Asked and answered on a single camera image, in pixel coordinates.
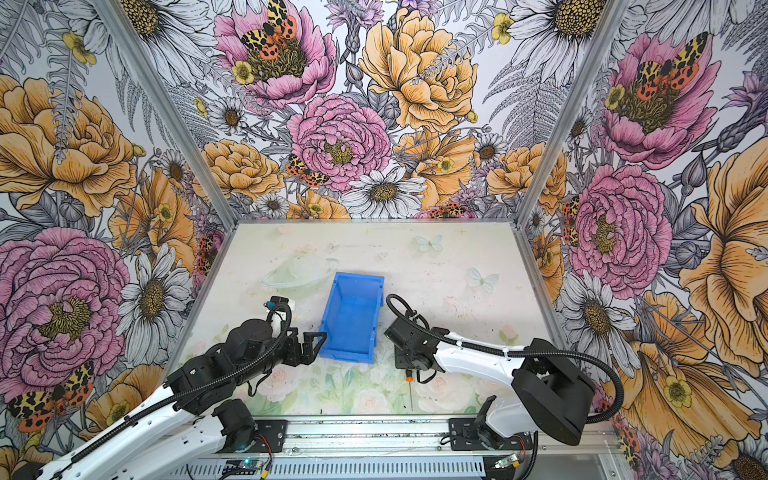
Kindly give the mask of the orange black screwdriver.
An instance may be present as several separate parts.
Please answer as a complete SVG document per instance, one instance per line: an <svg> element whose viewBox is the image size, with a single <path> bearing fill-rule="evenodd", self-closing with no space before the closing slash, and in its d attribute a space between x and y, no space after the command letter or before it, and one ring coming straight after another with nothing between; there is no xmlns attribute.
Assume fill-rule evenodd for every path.
<svg viewBox="0 0 768 480"><path fill-rule="evenodd" d="M409 408L410 411L412 411L413 407L414 407L414 402L413 402L413 386L412 386L413 385L413 381L414 381L413 370L412 369L406 369L405 370L405 377L406 377L406 382L407 382L407 385L408 385L408 408Z"/></svg>

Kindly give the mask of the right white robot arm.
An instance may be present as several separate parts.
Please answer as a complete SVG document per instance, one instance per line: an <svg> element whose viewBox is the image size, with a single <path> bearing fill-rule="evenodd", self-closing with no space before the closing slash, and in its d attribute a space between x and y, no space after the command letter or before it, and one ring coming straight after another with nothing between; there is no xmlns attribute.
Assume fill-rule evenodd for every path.
<svg viewBox="0 0 768 480"><path fill-rule="evenodd" d="M403 318L396 319L385 336L406 369L471 375L511 389L481 409L479 435L506 439L538 430L565 445L580 443L595 386L567 351L549 341L493 345L437 327L428 330Z"/></svg>

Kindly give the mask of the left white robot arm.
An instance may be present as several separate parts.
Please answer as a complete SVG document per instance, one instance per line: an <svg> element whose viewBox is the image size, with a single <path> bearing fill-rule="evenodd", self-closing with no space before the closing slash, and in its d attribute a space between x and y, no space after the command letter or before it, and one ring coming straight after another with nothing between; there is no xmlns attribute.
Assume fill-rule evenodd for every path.
<svg viewBox="0 0 768 480"><path fill-rule="evenodd" d="M28 461L10 476L158 479L206 454L244 452L257 443L258 429L236 388L278 365L312 364L326 339L324 332L300 333L288 320L249 319L74 452L47 464Z"/></svg>

